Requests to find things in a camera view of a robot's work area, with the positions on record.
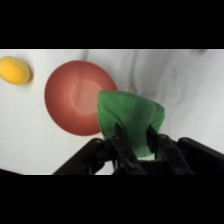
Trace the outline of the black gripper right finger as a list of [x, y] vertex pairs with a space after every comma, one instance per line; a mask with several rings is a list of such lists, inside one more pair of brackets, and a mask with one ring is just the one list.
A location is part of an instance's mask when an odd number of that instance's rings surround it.
[[154, 155], [154, 161], [149, 164], [158, 175], [193, 175], [179, 148], [164, 134], [158, 134], [152, 126], [146, 132], [147, 146]]

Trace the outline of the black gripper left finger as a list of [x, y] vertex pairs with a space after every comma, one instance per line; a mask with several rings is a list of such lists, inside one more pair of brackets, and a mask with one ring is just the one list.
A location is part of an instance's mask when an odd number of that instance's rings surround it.
[[115, 130], [116, 134], [111, 138], [116, 150], [116, 158], [113, 161], [114, 173], [118, 175], [145, 175], [146, 172], [141, 163], [124, 140], [122, 128], [115, 124]]

